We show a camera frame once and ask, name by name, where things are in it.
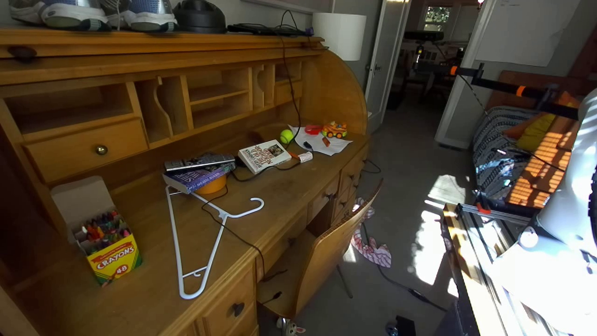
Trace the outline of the green tennis ball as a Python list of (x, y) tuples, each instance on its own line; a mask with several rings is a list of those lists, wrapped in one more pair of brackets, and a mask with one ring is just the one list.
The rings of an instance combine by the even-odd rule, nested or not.
[(279, 141), (281, 141), (283, 145), (290, 143), (292, 138), (294, 138), (294, 132), (292, 132), (290, 128), (283, 128), (283, 130), (279, 132)]

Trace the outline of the black keyboard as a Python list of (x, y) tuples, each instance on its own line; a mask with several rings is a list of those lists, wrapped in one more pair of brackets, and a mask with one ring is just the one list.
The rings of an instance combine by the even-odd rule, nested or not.
[(298, 29), (294, 26), (264, 26), (264, 24), (253, 24), (253, 22), (236, 22), (227, 24), (227, 31), (246, 31), (253, 35), (304, 35), (309, 37), (311, 31)]

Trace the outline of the black tripod bar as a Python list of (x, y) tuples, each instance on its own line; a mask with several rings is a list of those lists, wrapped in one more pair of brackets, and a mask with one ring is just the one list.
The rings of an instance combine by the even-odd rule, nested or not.
[(451, 65), (447, 69), (447, 74), (449, 76), (470, 76), (471, 85), (481, 85), (486, 89), (511, 93), (518, 98), (533, 98), (535, 108), (542, 110), (542, 112), (552, 112), (555, 115), (563, 115), (568, 119), (578, 117), (576, 108), (565, 106), (555, 100), (555, 93), (557, 93), (555, 87), (533, 87), (533, 85), (524, 85), (524, 84), (507, 84), (507, 82), (499, 82), (499, 80), (488, 80), (483, 76), (483, 67), (471, 69), (471, 67)]

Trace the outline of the silver remote control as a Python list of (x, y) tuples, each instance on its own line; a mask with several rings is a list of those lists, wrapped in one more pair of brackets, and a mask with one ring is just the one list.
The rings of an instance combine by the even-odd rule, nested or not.
[(164, 162), (164, 171), (184, 171), (229, 162), (234, 162), (234, 158), (227, 154), (201, 154), (193, 158), (167, 160)]

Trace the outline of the striped bedding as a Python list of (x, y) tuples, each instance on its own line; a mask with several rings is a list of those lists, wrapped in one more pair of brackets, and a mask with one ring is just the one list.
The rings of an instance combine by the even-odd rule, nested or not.
[(531, 110), (498, 106), (477, 125), (471, 138), (471, 162), (475, 173), (475, 196), (490, 207), (505, 207), (507, 196), (529, 160), (529, 153), (509, 136), (533, 117)]

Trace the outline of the crayon box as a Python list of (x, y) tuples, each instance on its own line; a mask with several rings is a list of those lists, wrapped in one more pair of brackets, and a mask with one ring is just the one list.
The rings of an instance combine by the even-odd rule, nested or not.
[(98, 175), (57, 184), (50, 196), (67, 238), (85, 255), (98, 285), (126, 276), (141, 263), (136, 237)]

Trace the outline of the patterned cloth on floor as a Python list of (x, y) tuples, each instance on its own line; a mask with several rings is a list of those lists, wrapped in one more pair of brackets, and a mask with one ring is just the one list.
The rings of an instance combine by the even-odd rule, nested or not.
[(352, 233), (350, 246), (367, 261), (389, 268), (391, 253), (386, 244), (378, 244), (373, 237), (365, 238), (359, 229)]

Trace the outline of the white calculator device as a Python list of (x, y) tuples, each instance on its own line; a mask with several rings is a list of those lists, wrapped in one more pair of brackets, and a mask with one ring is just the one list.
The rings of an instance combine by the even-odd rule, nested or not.
[(238, 158), (248, 166), (251, 173), (259, 173), (270, 166), (287, 162), (290, 154), (277, 140), (266, 140), (255, 145), (242, 147)]

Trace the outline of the left sneaker on desk top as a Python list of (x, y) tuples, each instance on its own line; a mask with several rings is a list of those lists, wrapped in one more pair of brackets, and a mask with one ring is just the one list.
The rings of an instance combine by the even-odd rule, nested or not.
[(102, 29), (108, 18), (98, 0), (7, 0), (14, 20), (63, 29)]

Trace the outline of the wooden roll-top desk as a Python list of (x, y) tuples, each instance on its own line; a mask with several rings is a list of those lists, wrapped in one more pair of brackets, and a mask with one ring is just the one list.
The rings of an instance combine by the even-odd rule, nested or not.
[[(0, 29), (1, 328), (39, 336), (242, 336), (255, 293), (311, 225), (354, 203), (367, 108), (350, 69), (315, 37), (246, 33)], [(231, 220), (199, 298), (177, 294), (164, 162), (233, 154), (289, 125), (335, 121), (348, 145), (292, 168), (236, 171), (212, 199)], [(130, 225), (141, 263), (98, 285), (67, 238), (57, 184), (98, 175)], [(184, 259), (199, 259), (214, 214), (177, 196)]]

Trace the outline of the white door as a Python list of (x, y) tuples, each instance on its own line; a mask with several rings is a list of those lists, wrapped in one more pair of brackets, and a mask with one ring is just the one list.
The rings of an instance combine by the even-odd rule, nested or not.
[(410, 0), (382, 0), (365, 76), (367, 130), (374, 132), (386, 113)]

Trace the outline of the purple book stack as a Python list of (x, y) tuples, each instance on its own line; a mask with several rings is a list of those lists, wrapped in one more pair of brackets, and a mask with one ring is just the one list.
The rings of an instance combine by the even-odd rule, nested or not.
[(201, 169), (164, 173), (164, 182), (182, 194), (214, 197), (223, 192), (225, 177), (227, 177), (225, 166), (212, 166), (212, 168), (201, 168)]

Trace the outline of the white plastic hanger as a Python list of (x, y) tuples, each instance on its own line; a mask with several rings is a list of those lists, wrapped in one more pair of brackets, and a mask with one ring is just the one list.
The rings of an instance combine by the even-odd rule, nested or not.
[(179, 237), (177, 209), (175, 209), (175, 197), (180, 196), (180, 190), (173, 186), (165, 186), (164, 194), (165, 194), (167, 220), (169, 220), (169, 231), (171, 231), (171, 248), (175, 257), (177, 294), (182, 300), (193, 300), (193, 298), (199, 298), (208, 285), (210, 272), (212, 272), (218, 250), (221, 246), (221, 238), (223, 238), (223, 231), (227, 229), (227, 224), (231, 220), (240, 220), (262, 210), (264, 199), (251, 197), (251, 205), (248, 209), (240, 212), (231, 212), (216, 205), (214, 201), (193, 194), (193, 199), (199, 201), (201, 209), (205, 209), (208, 214), (214, 214), (216, 231), (212, 238), (201, 240), (197, 250), (199, 259), (195, 263), (188, 263), (184, 259), (186, 250), (182, 248), (182, 242)]

